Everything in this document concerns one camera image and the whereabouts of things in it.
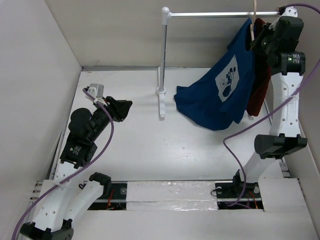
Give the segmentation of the wooden hanger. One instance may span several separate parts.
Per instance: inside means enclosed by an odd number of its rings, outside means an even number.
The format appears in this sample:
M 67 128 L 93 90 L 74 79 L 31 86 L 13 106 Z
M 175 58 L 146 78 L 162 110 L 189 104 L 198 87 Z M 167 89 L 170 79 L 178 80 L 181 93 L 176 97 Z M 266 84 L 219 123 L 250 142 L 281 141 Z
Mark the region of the wooden hanger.
M 252 20 L 250 25 L 250 37 L 252 42 L 255 40 L 254 28 L 255 28 L 256 18 L 257 18 L 257 0 L 253 0 L 253 15 L 252 15 Z

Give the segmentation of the blue printed t-shirt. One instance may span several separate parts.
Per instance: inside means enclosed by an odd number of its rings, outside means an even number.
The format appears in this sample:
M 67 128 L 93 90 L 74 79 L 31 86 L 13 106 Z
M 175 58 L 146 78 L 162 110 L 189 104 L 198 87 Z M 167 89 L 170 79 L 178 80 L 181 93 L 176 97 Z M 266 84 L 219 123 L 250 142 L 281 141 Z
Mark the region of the blue printed t-shirt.
M 227 46 L 224 56 L 198 81 L 177 86 L 177 110 L 200 127 L 220 131 L 240 123 L 255 80 L 249 18 Z

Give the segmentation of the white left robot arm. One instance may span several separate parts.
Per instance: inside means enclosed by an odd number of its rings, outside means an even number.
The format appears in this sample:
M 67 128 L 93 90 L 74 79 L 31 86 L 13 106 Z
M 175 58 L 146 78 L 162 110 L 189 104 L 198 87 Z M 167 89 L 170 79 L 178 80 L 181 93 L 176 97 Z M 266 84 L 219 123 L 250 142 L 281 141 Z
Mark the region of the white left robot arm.
M 70 115 L 69 134 L 57 164 L 54 186 L 40 196 L 44 204 L 32 221 L 23 223 L 19 233 L 31 240 L 70 240 L 76 223 L 98 198 L 112 194 L 111 177 L 93 173 L 86 184 L 80 181 L 85 170 L 103 153 L 96 154 L 95 140 L 104 129 L 123 122 L 133 102 L 111 96 L 95 99 L 95 111 L 78 108 Z

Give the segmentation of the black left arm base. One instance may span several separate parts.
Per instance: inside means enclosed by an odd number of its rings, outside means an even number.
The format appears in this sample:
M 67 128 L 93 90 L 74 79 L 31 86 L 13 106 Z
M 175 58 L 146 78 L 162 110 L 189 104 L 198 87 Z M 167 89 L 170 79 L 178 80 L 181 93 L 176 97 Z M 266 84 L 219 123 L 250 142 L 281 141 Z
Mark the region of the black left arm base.
M 98 198 L 88 208 L 90 211 L 122 211 L 127 209 L 127 182 L 113 181 L 109 196 Z

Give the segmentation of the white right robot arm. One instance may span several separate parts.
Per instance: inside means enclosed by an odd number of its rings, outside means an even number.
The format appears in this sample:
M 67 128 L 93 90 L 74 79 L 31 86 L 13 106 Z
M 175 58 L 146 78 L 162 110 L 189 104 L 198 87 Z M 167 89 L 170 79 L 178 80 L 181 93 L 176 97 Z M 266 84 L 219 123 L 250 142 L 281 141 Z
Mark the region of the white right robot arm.
M 252 49 L 267 57 L 273 87 L 272 124 L 268 135 L 254 139 L 254 153 L 246 165 L 233 177 L 231 191 L 242 197 L 253 189 L 260 176 L 276 160 L 307 146 L 299 128 L 299 94 L 306 70 L 306 56 L 296 51 L 303 30 L 303 20 L 296 16 L 281 16 L 263 26 L 253 41 Z

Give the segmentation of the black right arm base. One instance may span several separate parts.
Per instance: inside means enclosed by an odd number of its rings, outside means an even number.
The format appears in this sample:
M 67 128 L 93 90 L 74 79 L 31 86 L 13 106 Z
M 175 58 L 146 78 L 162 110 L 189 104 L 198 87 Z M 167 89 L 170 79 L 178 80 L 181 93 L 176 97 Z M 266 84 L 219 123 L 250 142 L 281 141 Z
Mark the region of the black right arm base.
M 263 202 L 258 182 L 246 183 L 241 181 L 238 170 L 232 180 L 216 181 L 210 194 L 216 198 L 219 210 L 263 210 Z

